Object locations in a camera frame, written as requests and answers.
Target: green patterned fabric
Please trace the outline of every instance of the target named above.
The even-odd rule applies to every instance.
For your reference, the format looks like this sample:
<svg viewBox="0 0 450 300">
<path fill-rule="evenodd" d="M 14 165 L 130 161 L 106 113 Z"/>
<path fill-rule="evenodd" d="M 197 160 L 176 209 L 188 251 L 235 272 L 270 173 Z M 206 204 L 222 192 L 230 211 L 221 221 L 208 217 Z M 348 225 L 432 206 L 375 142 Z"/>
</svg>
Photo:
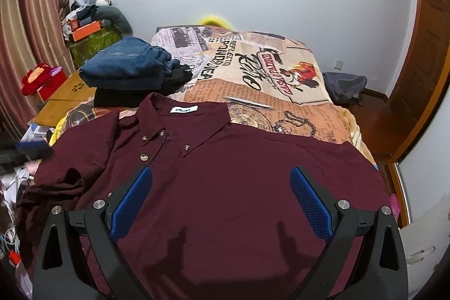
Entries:
<svg viewBox="0 0 450 300">
<path fill-rule="evenodd" d="M 97 52 L 116 43 L 121 38 L 119 31 L 115 28 L 101 29 L 69 45 L 75 68 L 78 69 L 86 60 L 97 54 Z"/>
</svg>

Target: clothing label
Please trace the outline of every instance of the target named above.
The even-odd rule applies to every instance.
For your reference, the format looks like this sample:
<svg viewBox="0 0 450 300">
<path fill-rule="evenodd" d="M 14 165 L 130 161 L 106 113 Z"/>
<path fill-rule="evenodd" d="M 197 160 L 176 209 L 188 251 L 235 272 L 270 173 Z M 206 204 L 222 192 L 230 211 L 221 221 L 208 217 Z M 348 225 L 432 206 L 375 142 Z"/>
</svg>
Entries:
<svg viewBox="0 0 450 300">
<path fill-rule="evenodd" d="M 180 113 L 180 114 L 185 114 L 187 112 L 194 112 L 197 111 L 199 109 L 199 106 L 192 106 L 192 107 L 174 107 L 170 110 L 170 113 Z"/>
</svg>

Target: yellow fabric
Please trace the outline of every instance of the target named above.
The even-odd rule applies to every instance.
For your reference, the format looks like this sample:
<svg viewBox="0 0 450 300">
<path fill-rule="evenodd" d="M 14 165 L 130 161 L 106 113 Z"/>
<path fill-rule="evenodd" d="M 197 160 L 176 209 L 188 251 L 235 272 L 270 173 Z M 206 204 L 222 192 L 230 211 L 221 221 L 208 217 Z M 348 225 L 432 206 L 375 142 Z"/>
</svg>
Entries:
<svg viewBox="0 0 450 300">
<path fill-rule="evenodd" d="M 217 17 L 206 17 L 203 18 L 199 24 L 203 26 L 217 26 L 217 27 L 223 27 L 225 29 L 231 30 L 231 27 L 223 20 Z"/>
<path fill-rule="evenodd" d="M 361 131 L 359 130 L 359 126 L 356 123 L 355 117 L 352 115 L 350 111 L 346 108 L 342 108 L 340 106 L 336 106 L 336 109 L 339 113 L 339 117 L 341 120 L 347 125 L 350 130 L 350 137 L 352 138 L 353 146 L 358 149 L 362 155 L 366 157 L 366 159 L 371 162 L 373 165 L 376 165 L 375 159 L 370 153 L 370 150 L 366 147 L 362 140 Z"/>
<path fill-rule="evenodd" d="M 53 133 L 53 135 L 49 141 L 50 146 L 53 146 L 53 144 L 56 143 L 56 141 L 59 139 L 59 136 L 61 135 L 61 129 L 64 126 L 64 124 L 66 123 L 66 120 L 67 120 L 67 116 L 64 116 L 62 119 L 60 119 L 60 121 L 58 122 L 58 125 L 56 125 L 55 132 Z"/>
</svg>

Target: gray pillow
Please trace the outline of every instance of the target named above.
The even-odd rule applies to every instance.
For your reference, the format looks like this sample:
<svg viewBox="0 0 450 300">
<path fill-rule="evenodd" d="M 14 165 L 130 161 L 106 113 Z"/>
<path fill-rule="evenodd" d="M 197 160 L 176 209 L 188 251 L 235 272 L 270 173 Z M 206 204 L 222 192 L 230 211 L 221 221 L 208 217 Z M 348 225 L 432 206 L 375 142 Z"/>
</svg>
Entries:
<svg viewBox="0 0 450 300">
<path fill-rule="evenodd" d="M 130 23 L 123 13 L 120 12 L 120 9 L 114 6 L 98 7 L 97 11 L 95 11 L 94 18 L 96 20 L 110 20 L 123 37 L 133 36 L 133 29 L 131 28 Z"/>
</svg>

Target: wooden floor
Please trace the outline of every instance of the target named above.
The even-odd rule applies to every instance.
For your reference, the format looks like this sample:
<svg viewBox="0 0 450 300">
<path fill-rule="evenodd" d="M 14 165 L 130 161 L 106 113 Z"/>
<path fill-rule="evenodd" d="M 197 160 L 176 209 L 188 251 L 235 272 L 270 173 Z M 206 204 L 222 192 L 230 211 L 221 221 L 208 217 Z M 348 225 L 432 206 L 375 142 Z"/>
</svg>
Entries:
<svg viewBox="0 0 450 300">
<path fill-rule="evenodd" d="M 381 98 L 363 95 L 361 105 L 345 106 L 356 118 L 364 143 L 379 167 L 386 188 L 394 193 L 392 180 L 384 166 L 407 137 L 401 118 Z"/>
</svg>

